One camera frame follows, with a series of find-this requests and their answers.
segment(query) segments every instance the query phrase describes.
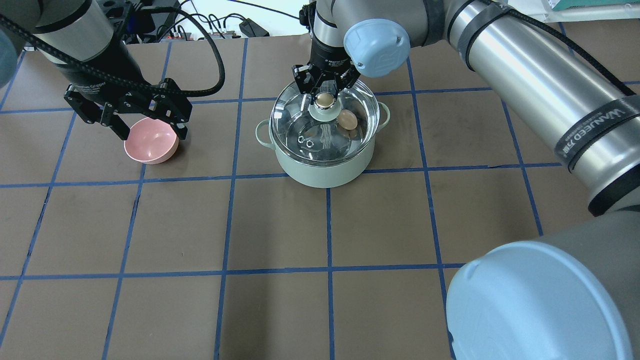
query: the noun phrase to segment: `lid knob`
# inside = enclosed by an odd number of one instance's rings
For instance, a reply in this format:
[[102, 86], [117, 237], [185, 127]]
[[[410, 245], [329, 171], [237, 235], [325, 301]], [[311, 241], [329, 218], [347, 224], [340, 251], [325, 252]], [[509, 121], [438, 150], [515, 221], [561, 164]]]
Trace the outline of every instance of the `lid knob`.
[[335, 98], [328, 92], [321, 92], [316, 96], [316, 105], [323, 110], [332, 107], [333, 104], [335, 104]]

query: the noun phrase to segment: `white wall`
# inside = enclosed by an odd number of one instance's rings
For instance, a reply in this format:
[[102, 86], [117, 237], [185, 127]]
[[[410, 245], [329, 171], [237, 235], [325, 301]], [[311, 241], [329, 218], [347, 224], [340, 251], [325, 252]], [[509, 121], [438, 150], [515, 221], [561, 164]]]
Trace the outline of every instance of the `white wall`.
[[[308, 0], [243, 0], [247, 3], [259, 4], [268, 8], [280, 10], [281, 12], [289, 13], [293, 16], [298, 16], [298, 12], [302, 9], [304, 4], [308, 4]], [[196, 8], [200, 13], [209, 15], [213, 13], [217, 17], [223, 17], [230, 13], [240, 13], [244, 17], [251, 18], [258, 25], [267, 30], [271, 36], [280, 35], [299, 35], [307, 32], [307, 29], [300, 25], [300, 23], [287, 17], [280, 15], [279, 13], [271, 12], [268, 10], [256, 8], [254, 6], [248, 6], [245, 4], [234, 3], [227, 0], [192, 0], [195, 3]], [[186, 12], [193, 13], [193, 5], [186, 3], [182, 9]], [[236, 33], [242, 35], [238, 24], [240, 20], [229, 19], [227, 21], [227, 29], [235, 30]], [[195, 38], [200, 38], [201, 34], [198, 29], [192, 25], [188, 20], [181, 23], [187, 32], [194, 33]], [[209, 26], [204, 24], [205, 29], [209, 30]]]

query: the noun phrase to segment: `glass lid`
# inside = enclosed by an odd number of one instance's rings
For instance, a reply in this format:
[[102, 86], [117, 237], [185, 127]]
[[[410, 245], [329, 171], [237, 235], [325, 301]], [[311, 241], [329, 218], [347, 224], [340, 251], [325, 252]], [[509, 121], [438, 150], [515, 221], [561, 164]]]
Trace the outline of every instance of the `glass lid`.
[[323, 86], [313, 98], [295, 82], [285, 88], [271, 112], [271, 132], [281, 150], [297, 161], [329, 166], [362, 151], [378, 128], [380, 109], [363, 82], [341, 91]]

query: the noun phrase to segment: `pink bowl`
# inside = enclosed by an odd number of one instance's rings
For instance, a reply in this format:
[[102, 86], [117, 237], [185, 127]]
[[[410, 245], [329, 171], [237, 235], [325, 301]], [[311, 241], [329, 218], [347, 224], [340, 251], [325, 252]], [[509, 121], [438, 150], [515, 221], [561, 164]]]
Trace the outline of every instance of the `pink bowl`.
[[161, 120], [145, 118], [131, 127], [124, 151], [143, 164], [160, 164], [178, 149], [178, 136], [171, 126]]

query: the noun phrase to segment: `black strap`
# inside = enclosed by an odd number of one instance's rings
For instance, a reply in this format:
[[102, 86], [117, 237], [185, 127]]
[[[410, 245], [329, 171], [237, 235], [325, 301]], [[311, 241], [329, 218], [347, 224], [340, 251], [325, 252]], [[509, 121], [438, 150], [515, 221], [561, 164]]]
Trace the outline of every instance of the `black strap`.
[[640, 187], [640, 165], [636, 165], [613, 183], [604, 188], [589, 203], [589, 212], [594, 216], [600, 216], [611, 209], [626, 194]]
[[460, 35], [460, 39], [458, 40], [458, 52], [462, 60], [467, 64], [469, 70], [474, 71], [471, 64], [469, 64], [471, 46], [484, 29], [497, 19], [505, 16], [511, 9], [513, 8], [509, 5], [493, 2], [476, 15], [462, 31], [462, 35]]
[[640, 115], [640, 95], [623, 97], [599, 107], [575, 123], [554, 149], [569, 172], [596, 141], [616, 127]]
[[460, 13], [470, 4], [473, 3], [475, 0], [467, 0], [464, 4], [462, 4], [461, 7], [459, 7], [456, 12], [453, 14], [453, 17], [451, 18], [451, 20], [449, 21], [449, 27], [447, 28], [447, 42], [449, 41], [449, 38], [451, 37], [451, 28], [453, 28], [453, 23], [456, 22], [456, 19], [458, 18], [458, 15], [460, 15]]

